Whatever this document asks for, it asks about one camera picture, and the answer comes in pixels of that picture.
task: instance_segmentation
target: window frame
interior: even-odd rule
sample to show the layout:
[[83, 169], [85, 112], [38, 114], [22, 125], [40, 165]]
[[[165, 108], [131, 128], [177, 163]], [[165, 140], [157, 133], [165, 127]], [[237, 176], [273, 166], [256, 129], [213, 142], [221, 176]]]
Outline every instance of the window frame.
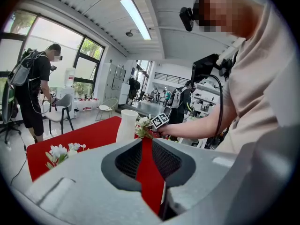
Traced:
[[[102, 57], [103, 57], [103, 54], [104, 54], [104, 51], [105, 51], [105, 46], [99, 44], [98, 42], [96, 42], [95, 40], [93, 40], [90, 37], [86, 36], [85, 34], [82, 34], [82, 33], [78, 32], [78, 31], [76, 31], [75, 29], [73, 29], [73, 28], [71, 28], [71, 27], [69, 27], [69, 26], [67, 26], [67, 25], [65, 25], [65, 24], [63, 24], [61, 22], [58, 22], [58, 21], [56, 21], [56, 20], [54, 20], [54, 19], [52, 19], [50, 17], [44, 16], [44, 15], [42, 15], [40, 13], [35, 13], [35, 12], [32, 12], [32, 11], [28, 11], [26, 9], [16, 9], [16, 10], [27, 12], [27, 13], [30, 13], [30, 14], [36, 16], [35, 19], [34, 19], [34, 21], [33, 21], [33, 23], [32, 23], [32, 25], [31, 25], [31, 27], [28, 30], [27, 35], [15, 34], [15, 33], [10, 33], [10, 32], [2, 32], [2, 33], [0, 33], [0, 41], [2, 39], [13, 39], [13, 40], [20, 40], [20, 41], [22, 41], [22, 46], [21, 46], [21, 49], [20, 49], [20, 52], [19, 52], [19, 56], [18, 56], [18, 60], [20, 60], [20, 58], [22, 56], [22, 53], [23, 53], [23, 50], [24, 50], [24, 47], [25, 47], [25, 44], [27, 42], [27, 39], [30, 36], [31, 31], [34, 28], [34, 26], [35, 26], [38, 18], [47, 19], [47, 20], [49, 20], [49, 21], [51, 21], [51, 22], [53, 22], [53, 23], [55, 23], [55, 24], [57, 24], [59, 26], [62, 26], [64, 28], [66, 28], [66, 29], [69, 29], [72, 32], [75, 32], [75, 33], [79, 34], [80, 36], [82, 36], [82, 40], [81, 40], [81, 43], [80, 43], [79, 48], [77, 50], [77, 54], [76, 54], [76, 57], [75, 57], [75, 60], [74, 60], [74, 63], [73, 63], [73, 67], [76, 68], [77, 63], [78, 63], [78, 59], [79, 59], [79, 57], [81, 57], [81, 58], [84, 58], [86, 60], [95, 62], [96, 63], [96, 70], [95, 70], [95, 76], [94, 76], [93, 80], [75, 77], [74, 78], [74, 82], [81, 82], [81, 83], [90, 83], [90, 84], [93, 84], [92, 85], [92, 93], [93, 93], [94, 89], [95, 89], [95, 83], [96, 83], [97, 74], [98, 74], [98, 71], [99, 71], [99, 65], [100, 65], [100, 62], [102, 60]], [[96, 44], [97, 46], [99, 46], [99, 47], [102, 48], [99, 60], [97, 60], [97, 59], [95, 59], [93, 57], [90, 57], [90, 56], [88, 56], [88, 55], [80, 52], [81, 47], [82, 47], [85, 39], [88, 39], [89, 41], [93, 42], [94, 44]], [[7, 77], [8, 74], [9, 74], [9, 72], [0, 71], [0, 77]]]

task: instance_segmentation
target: cable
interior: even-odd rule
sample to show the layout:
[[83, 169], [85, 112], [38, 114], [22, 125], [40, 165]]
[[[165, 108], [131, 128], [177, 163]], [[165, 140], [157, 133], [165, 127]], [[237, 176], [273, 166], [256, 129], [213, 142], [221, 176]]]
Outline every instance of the cable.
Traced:
[[219, 133], [219, 130], [220, 130], [221, 124], [222, 124], [222, 117], [223, 117], [223, 88], [222, 88], [222, 84], [216, 76], [214, 76], [214, 75], [209, 75], [209, 76], [214, 78], [217, 81], [217, 83], [219, 84], [219, 87], [220, 87], [220, 114], [219, 114], [219, 120], [218, 120], [218, 123], [217, 123], [217, 129], [216, 129], [215, 136], [211, 139], [211, 141], [208, 145], [208, 148], [212, 147], [211, 143], [212, 143], [212, 141], [214, 141], [216, 139], [216, 137]]
[[25, 154], [26, 154], [26, 159], [25, 159], [25, 162], [23, 163], [23, 165], [22, 165], [20, 171], [18, 172], [18, 174], [12, 178], [12, 180], [11, 180], [11, 182], [10, 182], [10, 185], [12, 185], [14, 179], [20, 174], [21, 170], [23, 169], [23, 167], [24, 167], [24, 165], [25, 165], [25, 163], [26, 163], [26, 161], [27, 161], [27, 149], [26, 149], [26, 145], [25, 145], [24, 140], [23, 140], [23, 138], [22, 138], [21, 135], [20, 135], [20, 137], [21, 137], [22, 142], [23, 142], [23, 144], [24, 144], [24, 151], [25, 151]]

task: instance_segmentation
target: beige shirt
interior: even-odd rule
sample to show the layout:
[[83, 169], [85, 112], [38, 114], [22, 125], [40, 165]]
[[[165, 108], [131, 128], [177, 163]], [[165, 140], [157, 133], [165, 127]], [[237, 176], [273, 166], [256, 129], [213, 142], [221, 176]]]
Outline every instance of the beige shirt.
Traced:
[[224, 104], [234, 106], [238, 118], [217, 150], [239, 153], [244, 144], [278, 127], [264, 91], [295, 49], [285, 21], [275, 7], [266, 4], [255, 35], [242, 44], [224, 86]]

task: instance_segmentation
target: floor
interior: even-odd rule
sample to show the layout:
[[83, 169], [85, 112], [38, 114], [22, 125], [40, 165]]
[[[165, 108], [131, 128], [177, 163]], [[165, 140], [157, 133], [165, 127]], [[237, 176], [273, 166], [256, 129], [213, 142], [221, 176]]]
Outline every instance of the floor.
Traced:
[[[95, 123], [97, 112], [97, 110], [78, 112], [77, 117], [72, 119], [74, 129], [82, 128]], [[113, 112], [112, 115], [121, 117], [121, 115], [116, 112]], [[108, 114], [104, 114], [102, 116], [102, 119], [106, 118], [108, 118]], [[4, 135], [0, 135], [0, 171], [8, 184], [10, 184], [11, 179], [18, 174], [26, 159], [23, 148], [24, 143], [26, 147], [34, 143], [28, 129], [26, 129], [23, 124], [19, 127], [19, 129], [21, 130], [22, 135], [20, 136], [18, 132], [11, 131], [7, 145], [4, 143]], [[64, 121], [64, 133], [70, 132], [71, 130], [72, 129], [69, 122]], [[59, 136], [60, 134], [61, 127], [59, 123], [52, 123], [51, 135], [49, 132], [49, 121], [44, 120], [45, 140], [54, 136]], [[26, 162], [20, 174], [14, 179], [12, 186], [14, 186], [21, 193], [24, 193], [31, 184], [32, 180], [29, 173], [28, 163]]]
[[158, 103], [151, 103], [146, 101], [135, 101], [132, 105], [122, 105], [119, 106], [118, 110], [122, 109], [132, 109], [137, 111], [140, 115], [143, 116], [149, 116], [151, 114], [151, 117], [155, 117], [158, 114], [162, 113], [164, 110], [164, 107], [162, 103], [159, 105]]

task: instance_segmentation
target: table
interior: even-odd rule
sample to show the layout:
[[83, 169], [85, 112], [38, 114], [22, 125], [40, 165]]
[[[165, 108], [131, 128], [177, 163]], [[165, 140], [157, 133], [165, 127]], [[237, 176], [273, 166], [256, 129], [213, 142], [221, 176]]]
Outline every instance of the table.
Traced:
[[[85, 149], [93, 149], [116, 142], [121, 118], [110, 119], [62, 134], [60, 136], [30, 145], [27, 148], [28, 166], [32, 181], [48, 171], [48, 159], [45, 152], [50, 146], [62, 144], [68, 149], [68, 143], [86, 144]], [[138, 167], [136, 180], [142, 184], [142, 197], [151, 209], [158, 214], [164, 189], [164, 179], [161, 177], [152, 159], [152, 141], [143, 139], [142, 161]]]

